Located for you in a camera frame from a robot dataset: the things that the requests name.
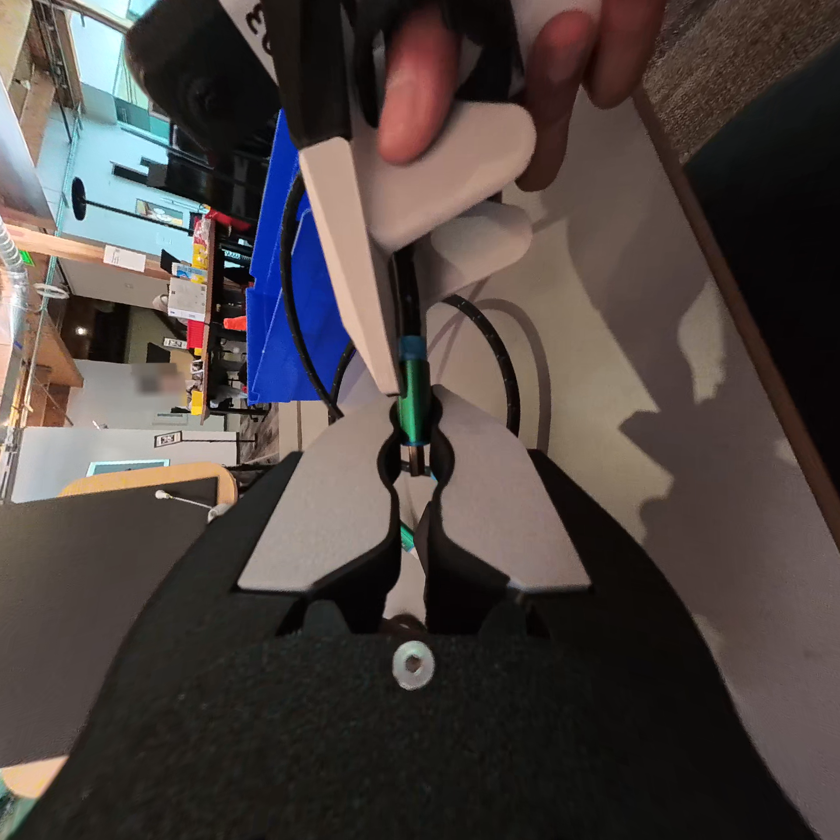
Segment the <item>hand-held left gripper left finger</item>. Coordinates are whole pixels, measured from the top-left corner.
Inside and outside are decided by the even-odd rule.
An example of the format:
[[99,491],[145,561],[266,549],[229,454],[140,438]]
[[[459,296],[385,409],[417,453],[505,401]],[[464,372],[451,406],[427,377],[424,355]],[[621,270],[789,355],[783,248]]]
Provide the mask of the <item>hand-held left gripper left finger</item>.
[[378,396],[325,429],[303,452],[238,578],[247,592],[312,594],[359,561],[385,554],[385,594],[401,573],[395,479],[380,467],[394,435],[393,399]]

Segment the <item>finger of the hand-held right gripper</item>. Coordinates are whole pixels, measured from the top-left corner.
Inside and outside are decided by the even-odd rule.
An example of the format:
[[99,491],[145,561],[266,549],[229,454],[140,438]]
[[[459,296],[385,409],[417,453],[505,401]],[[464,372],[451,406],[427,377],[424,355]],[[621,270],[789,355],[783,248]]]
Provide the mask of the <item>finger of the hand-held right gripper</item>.
[[532,242],[518,206],[480,203],[423,237],[423,311],[518,262]]
[[387,164],[357,104],[352,140],[333,138],[299,153],[339,313],[378,390],[400,391],[391,257],[414,246],[424,318],[424,236],[512,184],[536,141],[530,114],[515,103],[458,103],[419,159]]

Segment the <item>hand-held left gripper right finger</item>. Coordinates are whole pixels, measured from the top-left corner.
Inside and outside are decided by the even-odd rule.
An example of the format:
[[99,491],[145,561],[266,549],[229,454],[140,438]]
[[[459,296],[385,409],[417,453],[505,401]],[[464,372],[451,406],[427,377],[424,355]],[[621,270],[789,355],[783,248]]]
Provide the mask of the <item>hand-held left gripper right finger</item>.
[[430,444],[443,536],[513,590],[585,590],[591,579],[529,452],[505,423],[442,385]]

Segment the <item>blue plastic bin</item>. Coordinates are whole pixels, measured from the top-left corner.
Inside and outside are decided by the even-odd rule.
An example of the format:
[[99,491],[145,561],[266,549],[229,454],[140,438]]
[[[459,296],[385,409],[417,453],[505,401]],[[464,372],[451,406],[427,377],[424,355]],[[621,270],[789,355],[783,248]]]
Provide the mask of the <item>blue plastic bin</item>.
[[[280,226],[298,172],[298,151],[279,112],[246,291],[248,401],[316,402],[319,396],[300,361],[287,322],[280,279]],[[297,210],[291,287],[311,362],[328,390],[349,335],[341,318],[307,196]]]

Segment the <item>person's right hand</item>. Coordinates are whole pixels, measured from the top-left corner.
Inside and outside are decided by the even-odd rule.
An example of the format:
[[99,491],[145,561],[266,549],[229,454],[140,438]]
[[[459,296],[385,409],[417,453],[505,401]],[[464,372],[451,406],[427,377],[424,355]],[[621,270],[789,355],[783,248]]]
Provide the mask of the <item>person's right hand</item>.
[[[666,1],[605,1],[598,19],[571,9],[542,27],[526,61],[521,98],[536,131],[533,156],[518,178],[522,191],[540,192],[555,180],[581,88],[608,110],[640,87],[666,7]],[[408,164],[436,141],[455,98],[460,46],[436,2],[413,10],[391,38],[377,134],[385,161]]]

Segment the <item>white tablet stand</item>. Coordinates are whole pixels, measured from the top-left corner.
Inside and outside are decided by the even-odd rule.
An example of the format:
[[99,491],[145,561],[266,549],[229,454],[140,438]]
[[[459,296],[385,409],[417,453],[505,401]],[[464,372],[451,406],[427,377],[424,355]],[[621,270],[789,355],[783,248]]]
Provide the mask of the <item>white tablet stand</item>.
[[206,512],[206,523],[208,524],[221,518],[233,506],[233,504],[230,502],[220,502],[214,506],[211,506],[205,502],[174,495],[171,492],[163,489],[156,490],[154,493],[154,497],[160,501],[177,501],[192,506],[194,508],[200,508]]

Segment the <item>white cardboard box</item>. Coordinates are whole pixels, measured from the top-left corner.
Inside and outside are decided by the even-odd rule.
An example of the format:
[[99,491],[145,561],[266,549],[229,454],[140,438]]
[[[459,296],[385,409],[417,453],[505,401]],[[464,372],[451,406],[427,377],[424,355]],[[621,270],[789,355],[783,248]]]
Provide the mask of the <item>white cardboard box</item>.
[[207,315],[207,284],[182,276],[171,277],[166,309],[173,319],[204,323]]

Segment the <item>black pole round disc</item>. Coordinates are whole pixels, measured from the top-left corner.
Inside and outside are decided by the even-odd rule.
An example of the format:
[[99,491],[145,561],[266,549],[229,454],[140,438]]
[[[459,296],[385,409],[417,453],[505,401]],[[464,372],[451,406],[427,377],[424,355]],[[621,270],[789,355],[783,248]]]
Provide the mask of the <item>black pole round disc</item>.
[[148,222],[163,228],[173,229],[181,233],[192,233],[196,224],[196,220],[202,215],[209,215],[210,211],[216,211],[226,218],[230,218],[227,224],[234,225],[234,222],[245,225],[256,225],[258,222],[259,209],[256,206],[250,206],[247,202],[236,204],[231,202],[222,202],[225,194],[219,192],[209,192],[201,197],[187,197],[185,200],[193,202],[203,210],[202,212],[194,212],[190,216],[190,221],[180,223],[174,222],[174,210],[164,208],[162,213],[157,213],[155,210],[149,213],[135,213],[129,210],[121,209],[116,206],[107,205],[91,200],[86,192],[85,185],[81,178],[74,177],[70,185],[70,206],[74,217],[78,221],[84,221],[88,215],[88,209],[91,207],[107,211],[111,214],[117,214],[131,219],[139,219],[140,221]]

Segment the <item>black tablet wooden frame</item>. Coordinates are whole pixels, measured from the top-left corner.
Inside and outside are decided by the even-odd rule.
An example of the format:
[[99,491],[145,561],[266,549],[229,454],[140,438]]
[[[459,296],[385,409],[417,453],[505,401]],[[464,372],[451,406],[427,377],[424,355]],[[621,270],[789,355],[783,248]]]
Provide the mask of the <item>black tablet wooden frame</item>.
[[46,791],[145,603],[237,497],[225,467],[199,462],[80,478],[58,497],[2,506],[4,791]]

